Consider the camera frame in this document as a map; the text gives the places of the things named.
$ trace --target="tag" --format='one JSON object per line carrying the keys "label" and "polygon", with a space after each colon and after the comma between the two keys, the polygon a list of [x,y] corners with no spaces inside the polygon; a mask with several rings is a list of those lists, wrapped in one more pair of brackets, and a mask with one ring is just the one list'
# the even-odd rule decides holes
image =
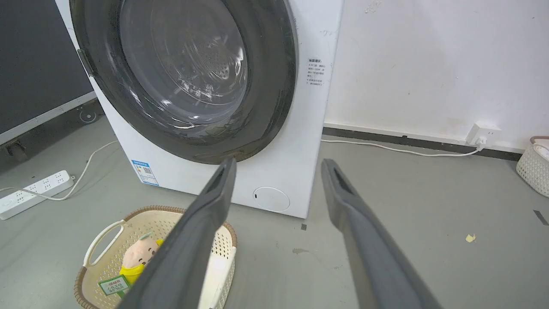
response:
{"label": "tag", "polygon": [[124,275],[100,281],[99,286],[105,295],[117,293],[120,298],[124,298],[126,294],[123,291],[130,288],[130,284]]}
{"label": "tag", "polygon": [[141,178],[141,181],[144,184],[149,184],[153,186],[159,186],[156,177],[153,174],[149,163],[132,160],[133,166],[136,169],[137,174]]}

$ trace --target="white cable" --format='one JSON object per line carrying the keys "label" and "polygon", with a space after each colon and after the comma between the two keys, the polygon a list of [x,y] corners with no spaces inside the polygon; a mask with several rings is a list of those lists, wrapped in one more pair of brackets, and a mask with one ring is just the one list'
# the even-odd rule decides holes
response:
{"label": "white cable", "polygon": [[78,186],[78,183],[80,182],[80,180],[82,179],[82,177],[84,177],[84,174],[86,173],[86,171],[88,170],[88,167],[89,167],[89,164],[91,163],[92,161],[92,158],[93,158],[93,155],[96,154],[98,151],[100,151],[101,149],[111,145],[111,144],[114,144],[118,141],[112,141],[108,144],[106,144],[105,146],[97,149],[96,151],[94,151],[92,153],[92,155],[89,157],[88,159],[88,163],[86,163],[86,167],[84,167],[84,171],[82,171],[82,174],[80,175],[80,177],[78,178],[78,180],[76,181],[76,184],[74,184],[74,186],[72,186],[72,189],[70,189],[69,193],[67,195],[65,195],[64,197],[60,197],[60,198],[55,198],[55,197],[50,197],[50,196],[46,196],[46,195],[42,195],[42,194],[38,194],[36,192],[32,192],[30,190],[26,190],[26,189],[17,189],[17,188],[14,188],[14,187],[5,187],[4,189],[0,189],[0,192],[2,191],[6,191],[6,190],[19,190],[19,191],[23,191],[23,192],[27,192],[27,193],[31,193],[31,194],[34,194],[36,196],[39,196],[39,197],[43,197],[43,198],[46,198],[48,200],[52,200],[52,201],[64,201],[66,200],[67,198],[69,198],[69,196],[71,196],[72,192],[74,191],[74,189],[76,189],[76,187]]}
{"label": "white cable", "polygon": [[481,151],[484,147],[485,142],[481,139],[479,139],[478,147],[475,151],[469,152],[469,153],[459,153],[459,154],[452,154],[452,153],[439,153],[439,154],[425,154],[425,153],[419,153],[415,151],[410,150],[400,150],[400,149],[394,149],[390,147],[386,147],[383,145],[378,145],[374,143],[366,143],[366,142],[352,142],[352,141],[339,141],[339,140],[321,140],[326,143],[344,143],[344,144],[354,144],[354,145],[367,145],[367,146],[375,146],[380,147],[387,150],[397,151],[397,152],[405,152],[405,153],[411,153],[413,155],[423,156],[423,157],[465,157],[473,155],[479,151]]}

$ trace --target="washing machine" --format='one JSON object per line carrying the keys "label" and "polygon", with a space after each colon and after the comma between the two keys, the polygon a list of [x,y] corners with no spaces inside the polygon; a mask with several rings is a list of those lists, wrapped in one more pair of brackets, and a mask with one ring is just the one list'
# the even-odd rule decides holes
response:
{"label": "washing machine", "polygon": [[343,0],[56,0],[139,180],[306,218]]}

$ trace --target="power strip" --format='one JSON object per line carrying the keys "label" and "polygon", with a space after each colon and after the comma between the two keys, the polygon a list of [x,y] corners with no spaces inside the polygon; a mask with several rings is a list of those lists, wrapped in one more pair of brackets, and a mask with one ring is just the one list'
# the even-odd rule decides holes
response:
{"label": "power strip", "polygon": [[[62,170],[25,187],[25,189],[45,196],[54,196],[74,184],[74,177]],[[0,199],[0,219],[6,220],[44,201],[45,198],[31,193],[17,191]]]}

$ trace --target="plastic basket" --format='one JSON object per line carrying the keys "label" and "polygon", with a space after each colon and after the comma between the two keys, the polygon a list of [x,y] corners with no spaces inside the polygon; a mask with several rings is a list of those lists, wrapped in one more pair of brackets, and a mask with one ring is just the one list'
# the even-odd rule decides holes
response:
{"label": "plastic basket", "polygon": [[[124,253],[142,235],[153,232],[154,237],[166,238],[183,212],[181,208],[149,206],[134,211],[123,220],[106,227],[97,235],[86,252],[84,265],[74,285],[76,301],[84,308],[114,309],[120,302],[120,297],[117,294],[106,296],[98,282],[119,275]],[[117,227],[121,227],[120,231],[99,257],[91,262],[90,258],[97,244],[108,232]],[[214,237],[199,309],[224,307],[234,275],[236,249],[236,234],[233,228],[225,223]]]}
{"label": "plastic basket", "polygon": [[542,146],[533,143],[526,148],[517,163],[517,173],[539,194],[549,197],[549,161],[536,151],[538,147]]}

